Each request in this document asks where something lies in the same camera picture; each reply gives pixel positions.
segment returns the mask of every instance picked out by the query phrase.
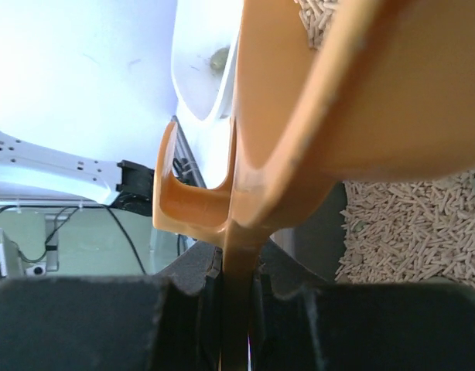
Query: orange plastic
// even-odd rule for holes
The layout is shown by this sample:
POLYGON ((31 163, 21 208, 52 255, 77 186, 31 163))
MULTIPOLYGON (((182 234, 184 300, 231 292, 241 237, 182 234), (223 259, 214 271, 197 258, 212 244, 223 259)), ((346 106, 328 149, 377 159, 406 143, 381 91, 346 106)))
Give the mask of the orange plastic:
POLYGON ((475 167, 475 0, 343 0, 321 52, 293 0, 245 0, 229 172, 218 189, 155 171, 154 226, 224 248, 223 369, 246 358, 259 247, 342 179, 428 179, 475 167))

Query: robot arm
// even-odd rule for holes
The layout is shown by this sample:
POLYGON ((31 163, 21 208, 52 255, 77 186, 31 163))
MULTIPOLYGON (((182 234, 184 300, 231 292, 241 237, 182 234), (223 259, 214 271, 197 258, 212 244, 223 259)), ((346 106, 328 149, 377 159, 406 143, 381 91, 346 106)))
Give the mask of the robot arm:
POLYGON ((50 189, 143 216, 152 215, 153 170, 33 145, 0 131, 0 182, 50 189))

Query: white surface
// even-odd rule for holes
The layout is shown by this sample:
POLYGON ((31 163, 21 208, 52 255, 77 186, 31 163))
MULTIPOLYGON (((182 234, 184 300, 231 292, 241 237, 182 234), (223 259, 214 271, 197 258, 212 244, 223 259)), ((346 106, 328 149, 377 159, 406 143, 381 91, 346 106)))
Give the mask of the white surface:
POLYGON ((243 0, 179 0, 174 28, 171 74, 179 105, 197 120, 213 123, 231 113, 236 45, 243 0), (223 73, 210 58, 230 47, 223 73))
POLYGON ((218 187, 227 174, 230 118, 203 124, 183 105, 178 105, 177 117, 207 188, 218 187))
POLYGON ((0 182, 65 192, 110 206, 122 170, 98 161, 20 141, 0 131, 0 182))
MULTIPOLYGON (((0 130, 153 167, 176 109, 175 8, 164 0, 0 0, 0 130)), ((37 190, 0 185, 9 192, 37 190)))

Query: pellet litter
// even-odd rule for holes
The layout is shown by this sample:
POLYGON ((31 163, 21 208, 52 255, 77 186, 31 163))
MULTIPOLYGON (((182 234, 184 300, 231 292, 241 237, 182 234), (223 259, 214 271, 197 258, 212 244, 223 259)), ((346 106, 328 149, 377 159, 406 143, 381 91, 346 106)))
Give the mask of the pellet litter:
POLYGON ((475 289, 474 177, 470 171, 433 182, 345 182, 346 253, 337 280, 441 276, 475 289))
POLYGON ((301 6, 299 17, 308 34, 309 47, 319 49, 329 32, 339 1, 294 0, 294 2, 301 6))

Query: white plastic container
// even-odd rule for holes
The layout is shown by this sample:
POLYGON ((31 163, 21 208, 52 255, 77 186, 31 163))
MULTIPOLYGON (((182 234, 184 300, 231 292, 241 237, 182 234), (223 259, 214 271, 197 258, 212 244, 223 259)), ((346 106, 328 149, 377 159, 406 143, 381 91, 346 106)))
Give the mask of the white plastic container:
POLYGON ((204 123, 231 114, 236 46, 243 0, 179 0, 174 25, 171 75, 179 104, 204 123), (224 71, 210 58, 229 47, 224 71))

